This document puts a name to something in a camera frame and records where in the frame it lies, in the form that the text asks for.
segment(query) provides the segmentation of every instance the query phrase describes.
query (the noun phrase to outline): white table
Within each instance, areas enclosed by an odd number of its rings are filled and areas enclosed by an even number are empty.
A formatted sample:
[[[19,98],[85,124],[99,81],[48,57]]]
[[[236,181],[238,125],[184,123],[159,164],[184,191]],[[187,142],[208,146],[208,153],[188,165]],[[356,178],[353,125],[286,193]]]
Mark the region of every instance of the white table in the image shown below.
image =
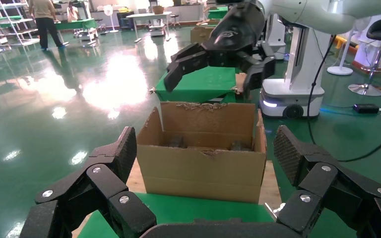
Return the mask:
[[[170,32],[169,32],[169,22],[167,20],[167,16],[172,14],[171,11],[165,11],[163,14],[154,14],[154,13],[143,13],[143,14],[134,14],[129,15],[126,18],[132,18],[133,19],[133,27],[135,28],[135,35],[136,35],[136,41],[135,43],[138,43],[141,38],[138,38],[138,31],[136,30],[136,21],[147,21],[147,20],[158,20],[158,19],[166,19],[166,25],[167,25],[167,39],[166,41],[170,40]]]

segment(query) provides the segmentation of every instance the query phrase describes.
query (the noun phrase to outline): black pants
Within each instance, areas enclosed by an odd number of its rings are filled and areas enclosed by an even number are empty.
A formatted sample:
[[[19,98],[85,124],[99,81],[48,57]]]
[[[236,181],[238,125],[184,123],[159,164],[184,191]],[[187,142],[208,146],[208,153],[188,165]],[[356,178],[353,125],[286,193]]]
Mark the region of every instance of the black pants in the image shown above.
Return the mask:
[[[48,17],[36,18],[37,30],[39,30],[40,35],[40,46],[42,48],[47,48],[47,31],[49,31],[50,35],[53,38],[56,46],[62,46],[62,42],[59,40],[58,31],[56,30],[55,23],[53,19]]]

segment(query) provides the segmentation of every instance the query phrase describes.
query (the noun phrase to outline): cardboard box on table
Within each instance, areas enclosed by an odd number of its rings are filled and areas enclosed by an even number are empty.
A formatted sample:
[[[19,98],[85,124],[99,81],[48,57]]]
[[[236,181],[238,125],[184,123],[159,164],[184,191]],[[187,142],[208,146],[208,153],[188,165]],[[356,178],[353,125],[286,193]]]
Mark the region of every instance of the cardboard box on table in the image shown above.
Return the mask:
[[[190,30],[190,42],[192,44],[205,42],[211,35],[212,30],[214,30],[214,27],[194,27],[192,30]]]
[[[154,108],[137,137],[148,193],[258,203],[266,140],[254,104],[162,102],[161,118]],[[166,146],[177,135],[187,149]],[[236,140],[254,151],[229,151]]]

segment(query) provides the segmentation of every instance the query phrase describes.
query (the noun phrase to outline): person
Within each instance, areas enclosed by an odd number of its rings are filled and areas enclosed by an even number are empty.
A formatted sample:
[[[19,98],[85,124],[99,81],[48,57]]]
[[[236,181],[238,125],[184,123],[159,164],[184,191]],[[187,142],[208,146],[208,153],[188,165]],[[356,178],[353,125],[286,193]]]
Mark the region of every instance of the person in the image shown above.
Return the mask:
[[[68,8],[66,9],[68,14],[68,22],[77,21],[78,20],[78,8],[73,6],[73,3],[70,1],[68,4]]]
[[[28,9],[33,18],[36,19],[42,50],[46,51],[48,48],[47,31],[49,31],[56,46],[64,48],[64,45],[59,40],[54,23],[56,21],[56,10],[53,3],[50,0],[29,0]]]

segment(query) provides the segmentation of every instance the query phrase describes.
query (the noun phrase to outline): green floor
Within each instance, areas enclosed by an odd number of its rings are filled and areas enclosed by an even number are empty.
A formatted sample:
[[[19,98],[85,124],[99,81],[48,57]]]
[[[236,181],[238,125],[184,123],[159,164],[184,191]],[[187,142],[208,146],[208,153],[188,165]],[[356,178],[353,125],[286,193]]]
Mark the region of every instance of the green floor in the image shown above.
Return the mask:
[[[170,55],[190,43],[190,29],[172,31],[169,42],[144,35],[139,44],[134,44],[134,32],[110,34],[102,36],[95,48],[83,48],[64,35],[74,43],[64,52],[53,48],[44,54],[34,45],[0,54],[0,238],[13,238],[8,233],[23,223],[38,190],[80,168],[87,153],[113,142],[124,126],[140,131],[159,104],[147,89],[165,73]],[[284,63],[277,65],[277,77],[284,68]],[[381,97],[348,91],[350,83],[364,81],[358,73],[348,77],[324,73],[324,103],[381,106]],[[321,112],[313,131],[317,143],[336,158],[357,157],[381,143],[381,114],[358,117],[349,110],[326,109],[331,112]],[[264,123],[268,158],[274,162],[271,142],[279,125],[288,125],[299,139],[309,141],[303,119],[264,119]],[[345,165],[381,182],[381,150]],[[275,171],[285,201],[294,189],[276,163]],[[312,237],[333,237],[335,230],[340,238],[354,237],[325,211]]]

